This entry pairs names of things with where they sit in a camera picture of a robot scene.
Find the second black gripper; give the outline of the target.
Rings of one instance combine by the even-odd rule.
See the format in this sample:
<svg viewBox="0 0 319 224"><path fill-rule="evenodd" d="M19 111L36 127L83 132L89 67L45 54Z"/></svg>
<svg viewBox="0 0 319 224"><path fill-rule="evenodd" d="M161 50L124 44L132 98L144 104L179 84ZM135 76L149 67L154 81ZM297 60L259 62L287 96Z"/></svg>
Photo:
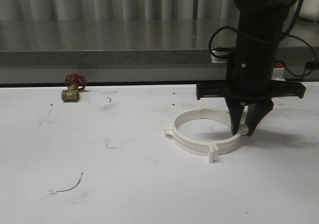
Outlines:
<svg viewBox="0 0 319 224"><path fill-rule="evenodd" d="M300 82L287 82L272 79L277 54L213 54L213 58L227 59L226 79L196 85L196 98L225 97L231 119L232 134L239 130L244 107L248 105L245 124L248 136L255 131L259 122L273 109L274 97L304 97L306 88Z"/></svg>

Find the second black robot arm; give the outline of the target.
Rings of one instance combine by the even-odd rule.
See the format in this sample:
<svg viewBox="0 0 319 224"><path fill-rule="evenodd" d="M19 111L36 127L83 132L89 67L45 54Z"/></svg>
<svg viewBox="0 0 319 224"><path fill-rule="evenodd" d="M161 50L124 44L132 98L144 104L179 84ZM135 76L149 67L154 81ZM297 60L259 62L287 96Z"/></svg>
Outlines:
<svg viewBox="0 0 319 224"><path fill-rule="evenodd" d="M256 126L273 109L272 98L302 98L305 87L299 82L275 81L273 68L279 43L290 35L283 30L290 8L303 0L234 0L238 8L236 44L227 49L226 79L196 87L198 99L223 97L232 133L237 133L242 117L252 135Z"/></svg>

